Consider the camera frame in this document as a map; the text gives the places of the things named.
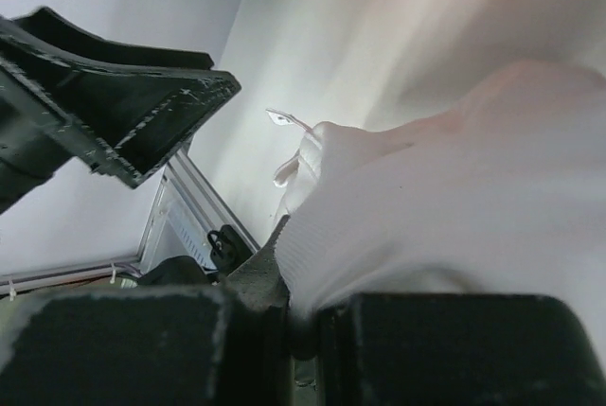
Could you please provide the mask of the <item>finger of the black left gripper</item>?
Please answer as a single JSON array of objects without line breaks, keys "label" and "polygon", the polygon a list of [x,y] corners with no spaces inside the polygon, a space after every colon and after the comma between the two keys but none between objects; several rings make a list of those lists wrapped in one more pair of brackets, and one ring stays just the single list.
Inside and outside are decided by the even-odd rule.
[{"label": "finger of the black left gripper", "polygon": [[135,188],[241,89],[209,55],[108,41],[41,7],[1,22],[1,206],[73,158]]}]

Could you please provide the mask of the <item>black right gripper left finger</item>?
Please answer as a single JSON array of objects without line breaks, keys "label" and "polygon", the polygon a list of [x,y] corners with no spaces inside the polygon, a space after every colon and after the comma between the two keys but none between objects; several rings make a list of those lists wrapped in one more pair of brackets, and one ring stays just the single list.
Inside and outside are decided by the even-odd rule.
[{"label": "black right gripper left finger", "polygon": [[288,405],[276,236],[223,283],[28,294],[1,333],[5,405]]}]

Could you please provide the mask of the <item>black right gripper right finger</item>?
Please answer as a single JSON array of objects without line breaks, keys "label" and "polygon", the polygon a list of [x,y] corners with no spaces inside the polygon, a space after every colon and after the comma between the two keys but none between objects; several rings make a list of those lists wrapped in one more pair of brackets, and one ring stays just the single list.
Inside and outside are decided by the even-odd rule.
[{"label": "black right gripper right finger", "polygon": [[601,405],[574,312],[544,295],[361,293],[319,318],[323,405]]}]

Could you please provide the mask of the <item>white cloth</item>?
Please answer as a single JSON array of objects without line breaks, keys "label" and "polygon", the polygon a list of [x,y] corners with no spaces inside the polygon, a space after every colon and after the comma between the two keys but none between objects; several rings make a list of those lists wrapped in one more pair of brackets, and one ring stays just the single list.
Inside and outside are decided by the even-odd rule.
[{"label": "white cloth", "polygon": [[243,0],[214,181],[294,316],[538,293],[605,320],[605,0]]}]

